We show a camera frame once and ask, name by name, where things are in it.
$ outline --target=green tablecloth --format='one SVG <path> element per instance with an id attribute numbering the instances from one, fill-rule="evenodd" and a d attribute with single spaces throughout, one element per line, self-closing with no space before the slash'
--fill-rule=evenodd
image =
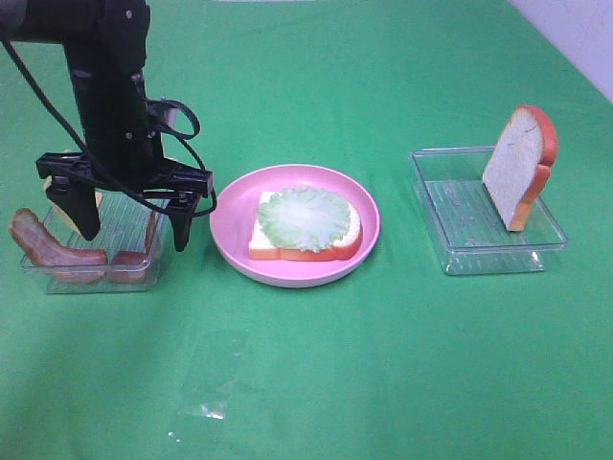
<path id="1" fill-rule="evenodd" d="M 613 107 L 579 71 L 503 1 L 150 4 L 148 93 L 199 115 L 217 189 L 335 168 L 380 238 L 348 277 L 283 289 L 226 264 L 204 218 L 151 291 L 47 295 L 4 232 L 1 458 L 613 457 Z M 17 48 L 76 124 L 61 48 Z M 543 197 L 568 248 L 446 276 L 407 154 L 491 145 L 519 103 L 556 123 Z M 3 225 L 45 213 L 34 161 L 72 147 L 0 54 Z"/>

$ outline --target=lettuce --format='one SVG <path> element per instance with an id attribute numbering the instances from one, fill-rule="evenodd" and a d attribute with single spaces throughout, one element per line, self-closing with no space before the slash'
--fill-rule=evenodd
<path id="1" fill-rule="evenodd" d="M 284 249 L 319 252 L 350 229 L 349 203 L 325 189 L 283 189 L 261 203 L 256 212 L 261 230 Z"/>

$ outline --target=bread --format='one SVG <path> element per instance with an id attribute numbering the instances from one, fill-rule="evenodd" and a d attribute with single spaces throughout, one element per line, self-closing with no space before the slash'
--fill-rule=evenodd
<path id="1" fill-rule="evenodd" d="M 274 192 L 261 192 L 260 204 L 268 202 Z M 302 262 L 322 262 L 350 259 L 362 243 L 362 225 L 355 207 L 348 202 L 350 208 L 350 228 L 347 234 L 335 240 L 331 246 L 317 252 L 294 248 L 281 248 L 275 246 L 266 237 L 261 229 L 260 221 L 256 218 L 253 226 L 251 241 L 249 242 L 249 258 L 254 260 L 288 260 Z"/>
<path id="2" fill-rule="evenodd" d="M 556 161 L 556 127 L 534 105 L 519 105 L 505 126 L 483 172 L 498 214 L 507 230 L 524 229 Z"/>

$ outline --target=pink plate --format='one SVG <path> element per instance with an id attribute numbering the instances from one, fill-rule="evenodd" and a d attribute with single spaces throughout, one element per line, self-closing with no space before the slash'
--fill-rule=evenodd
<path id="1" fill-rule="evenodd" d="M 260 192 L 301 185 L 336 192 L 355 206 L 362 221 L 362 243 L 357 253 L 346 261 L 330 262 L 249 259 L 247 248 Z M 380 217 L 373 197 L 347 175 L 322 166 L 291 164 L 255 170 L 232 182 L 219 195 L 210 223 L 221 255 L 243 275 L 268 285 L 308 288 L 336 281 L 360 265 L 375 246 Z"/>

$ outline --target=food tray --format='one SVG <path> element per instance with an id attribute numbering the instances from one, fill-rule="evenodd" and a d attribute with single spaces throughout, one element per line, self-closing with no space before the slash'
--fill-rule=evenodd
<path id="1" fill-rule="evenodd" d="M 44 265 L 37 266 L 27 256 L 21 260 L 24 272 L 34 275 L 50 294 L 85 292 L 130 292 L 147 290 L 157 282 L 160 256 L 164 247 L 167 220 L 154 213 L 149 228 L 151 243 L 146 247 L 146 230 L 151 211 L 124 194 L 105 192 L 100 209 L 101 230 L 96 238 L 87 241 L 73 231 L 52 207 L 42 221 L 47 230 L 63 245 L 80 248 L 102 248 L 109 264 L 97 265 Z M 136 264 L 112 264 L 118 251 L 143 253 L 142 261 Z M 95 274 L 90 283 L 65 282 L 59 278 L 66 275 Z M 130 278 L 130 282 L 121 282 Z"/>
<path id="2" fill-rule="evenodd" d="M 543 271 L 568 242 L 540 197 L 524 230 L 507 230 L 481 180 L 492 153 L 493 147 L 475 147 L 409 155 L 423 217 L 448 275 Z"/>

